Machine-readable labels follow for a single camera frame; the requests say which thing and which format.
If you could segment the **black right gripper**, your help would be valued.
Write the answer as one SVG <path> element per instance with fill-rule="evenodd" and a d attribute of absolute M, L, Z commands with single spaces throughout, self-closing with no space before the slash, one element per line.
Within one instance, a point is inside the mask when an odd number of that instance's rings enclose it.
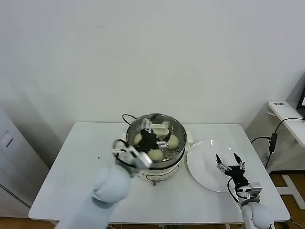
<path fill-rule="evenodd" d="M 244 176 L 245 162 L 242 161 L 242 159 L 236 153 L 234 153 L 234 158 L 239 166 L 226 166 L 222 163 L 218 154 L 216 154 L 216 163 L 217 163 L 216 167 L 220 171 L 224 172 L 225 175 L 233 179 L 235 188 L 240 188 L 249 185 L 248 180 Z"/>

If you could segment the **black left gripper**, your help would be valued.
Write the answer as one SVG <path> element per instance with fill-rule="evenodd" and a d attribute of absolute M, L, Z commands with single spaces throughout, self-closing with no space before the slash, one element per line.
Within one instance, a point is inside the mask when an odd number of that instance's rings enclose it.
<path fill-rule="evenodd" d="M 155 134 L 152 130 L 152 122 L 148 118 L 142 121 L 141 140 L 138 143 L 138 151 L 148 153 L 150 150 L 160 149 L 164 151 L 169 147 L 172 131 L 168 129 L 157 129 Z"/>

